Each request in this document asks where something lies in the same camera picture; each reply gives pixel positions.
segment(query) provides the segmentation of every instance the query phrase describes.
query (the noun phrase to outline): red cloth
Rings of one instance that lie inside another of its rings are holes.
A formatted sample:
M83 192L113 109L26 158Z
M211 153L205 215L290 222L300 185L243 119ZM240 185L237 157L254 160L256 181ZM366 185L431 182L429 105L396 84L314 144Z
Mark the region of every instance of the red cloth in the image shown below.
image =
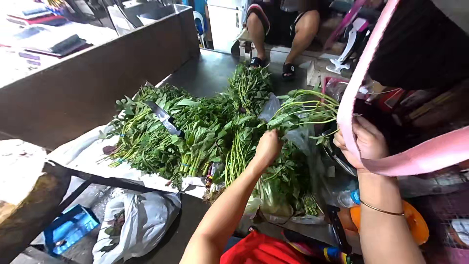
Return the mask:
M304 256L282 240L251 232L221 255L220 264L306 264Z

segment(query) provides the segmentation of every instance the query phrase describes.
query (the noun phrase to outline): plastic bottle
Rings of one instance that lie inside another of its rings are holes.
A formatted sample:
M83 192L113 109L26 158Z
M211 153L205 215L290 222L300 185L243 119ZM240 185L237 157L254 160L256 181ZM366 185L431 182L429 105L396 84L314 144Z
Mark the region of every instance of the plastic bottle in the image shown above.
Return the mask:
M337 195L337 204L342 207L354 207L360 204L360 193L357 190L341 191Z

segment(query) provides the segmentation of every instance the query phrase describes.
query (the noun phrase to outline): bracelet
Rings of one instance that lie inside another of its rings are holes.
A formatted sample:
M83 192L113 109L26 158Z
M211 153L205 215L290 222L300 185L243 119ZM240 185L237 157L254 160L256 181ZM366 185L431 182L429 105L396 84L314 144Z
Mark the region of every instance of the bracelet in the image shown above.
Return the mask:
M371 209L374 209L374 210L379 211L379 212L382 212L382 213L390 214L390 215L393 215L393 216L403 216L403 215L404 215L404 212L402 212L402 213L393 213L393 212L388 212L388 211L381 210L381 209L379 209L379 208L376 208L376 207L374 207L374 206L371 206L371 205L369 205L369 204L363 202L362 199L360 199L360 202L361 202L362 204L364 204L364 205L370 207Z

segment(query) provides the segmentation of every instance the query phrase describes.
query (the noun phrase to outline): plastic chair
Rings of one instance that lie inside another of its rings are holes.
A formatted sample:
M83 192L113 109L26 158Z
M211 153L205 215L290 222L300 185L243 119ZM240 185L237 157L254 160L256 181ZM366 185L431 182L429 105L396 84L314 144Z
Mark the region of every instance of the plastic chair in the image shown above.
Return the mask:
M199 33L199 30L197 30L197 34L199 35L200 42L202 43L202 47L205 48L205 27L204 27L204 17L197 11L192 11L194 14L194 21L196 19L200 20L200 23L202 25L202 34Z

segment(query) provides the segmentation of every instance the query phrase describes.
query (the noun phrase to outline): person's leg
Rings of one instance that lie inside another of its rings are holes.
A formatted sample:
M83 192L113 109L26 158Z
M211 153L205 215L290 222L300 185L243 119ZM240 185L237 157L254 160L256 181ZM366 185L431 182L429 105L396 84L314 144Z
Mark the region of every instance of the person's leg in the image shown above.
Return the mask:
M265 49L264 49L264 39L265 39L265 32L264 26L262 25L261 20L259 17L254 13L250 13L248 16L247 22L249 36L256 46L257 50L257 57L261 60L265 59Z
M292 48L285 60L286 63L293 63L303 51L311 44L319 28L319 12L311 10L303 14L295 26L295 37Z

